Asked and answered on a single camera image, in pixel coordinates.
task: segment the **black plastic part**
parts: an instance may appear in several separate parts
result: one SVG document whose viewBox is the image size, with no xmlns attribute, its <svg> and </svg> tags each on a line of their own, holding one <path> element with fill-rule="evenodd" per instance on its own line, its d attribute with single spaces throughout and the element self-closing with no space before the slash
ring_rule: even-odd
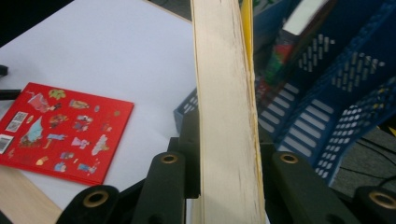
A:
<svg viewBox="0 0 396 224">
<path fill-rule="evenodd" d="M 155 156 L 131 223 L 185 223 L 184 176 L 183 155 L 164 152 Z"/>
<path fill-rule="evenodd" d="M 1 224 L 12 224 L 12 222 L 0 211 L 0 223 Z"/>
<path fill-rule="evenodd" d="M 274 182 L 271 167 L 272 155 L 276 152 L 274 143 L 268 133 L 259 125 L 260 150 L 262 154 L 262 182 L 264 184 L 265 211 L 271 223 L 293 223 L 288 207 L 280 196 Z"/>
<path fill-rule="evenodd" d="M 396 223 L 396 193 L 380 187 L 360 187 L 353 204 L 361 223 Z"/>
<path fill-rule="evenodd" d="M 8 75 L 8 67 L 0 64 L 0 77 Z"/>
<path fill-rule="evenodd" d="M 304 158 L 276 152 L 271 166 L 293 223 L 359 223 Z"/>
<path fill-rule="evenodd" d="M 62 212 L 58 224 L 105 224 L 117 202 L 119 191 L 100 185 L 84 189 Z"/>
<path fill-rule="evenodd" d="M 177 151 L 186 158 L 186 199 L 196 199 L 201 193 L 199 141 L 199 113 L 198 109 L 195 109 L 183 117 L 178 147 L 169 147 L 168 149 L 168 151 Z"/>
</svg>

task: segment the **white tabletop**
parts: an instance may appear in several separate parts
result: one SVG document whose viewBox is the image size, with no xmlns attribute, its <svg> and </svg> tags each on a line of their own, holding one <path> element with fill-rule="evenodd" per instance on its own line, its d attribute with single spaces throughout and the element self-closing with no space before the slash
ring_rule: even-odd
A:
<svg viewBox="0 0 396 224">
<path fill-rule="evenodd" d="M 75 0 L 0 48 L 0 90 L 32 81 L 134 102 L 104 183 L 122 191 L 177 136 L 173 110 L 195 88 L 192 37 L 188 21 L 143 0 Z M 88 187 L 23 173 L 61 209 Z"/>
</svg>

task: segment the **sticker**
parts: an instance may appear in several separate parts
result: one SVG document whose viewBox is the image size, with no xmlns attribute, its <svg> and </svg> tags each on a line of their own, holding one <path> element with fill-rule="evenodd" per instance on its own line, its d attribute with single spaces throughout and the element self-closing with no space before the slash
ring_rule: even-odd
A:
<svg viewBox="0 0 396 224">
<path fill-rule="evenodd" d="M 27 113 L 18 112 L 6 127 L 6 131 L 15 133 L 21 127 L 26 117 L 27 117 Z"/>
<path fill-rule="evenodd" d="M 3 154 L 6 151 L 13 138 L 14 137 L 9 135 L 0 134 L 0 154 Z"/>
</svg>

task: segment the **black object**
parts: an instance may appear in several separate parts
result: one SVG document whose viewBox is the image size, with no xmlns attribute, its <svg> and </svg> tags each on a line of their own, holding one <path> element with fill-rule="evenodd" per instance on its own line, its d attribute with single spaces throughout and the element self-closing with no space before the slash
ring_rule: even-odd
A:
<svg viewBox="0 0 396 224">
<path fill-rule="evenodd" d="M 198 123 L 197 109 L 185 116 L 180 137 L 171 138 L 167 152 L 154 157 L 145 180 L 120 193 L 110 186 L 85 189 L 57 223 L 185 223 L 185 199 L 200 194 Z M 259 135 L 265 209 L 272 224 L 360 223 L 364 216 L 373 223 L 391 223 L 376 219 L 378 211 L 359 200 L 370 212 L 363 215 L 356 202 L 341 201 L 303 158 L 276 152 L 263 129 Z"/>
<path fill-rule="evenodd" d="M 21 90 L 0 90 L 0 101 L 15 100 L 20 95 Z"/>
<path fill-rule="evenodd" d="M 0 48 L 73 0 L 1 0 Z"/>
<path fill-rule="evenodd" d="M 4 77 L 8 74 L 8 67 L 0 64 L 0 77 Z"/>
<path fill-rule="evenodd" d="M 1 224 L 12 224 L 12 222 L 0 211 L 0 223 Z"/>
<path fill-rule="evenodd" d="M 360 187 L 353 198 L 361 223 L 396 223 L 396 193 L 380 187 Z"/>
</svg>

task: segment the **table surface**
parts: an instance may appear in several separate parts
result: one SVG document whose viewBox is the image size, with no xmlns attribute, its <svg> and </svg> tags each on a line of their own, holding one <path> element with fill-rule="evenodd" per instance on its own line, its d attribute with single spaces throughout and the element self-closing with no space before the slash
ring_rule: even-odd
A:
<svg viewBox="0 0 396 224">
<path fill-rule="evenodd" d="M 37 82 L 134 102 L 104 183 L 124 190 L 178 136 L 173 110 L 195 88 L 192 39 L 188 21 L 146 1 L 76 0 L 0 48 L 0 90 Z M 62 210 L 88 187 L 22 173 Z"/>
</svg>

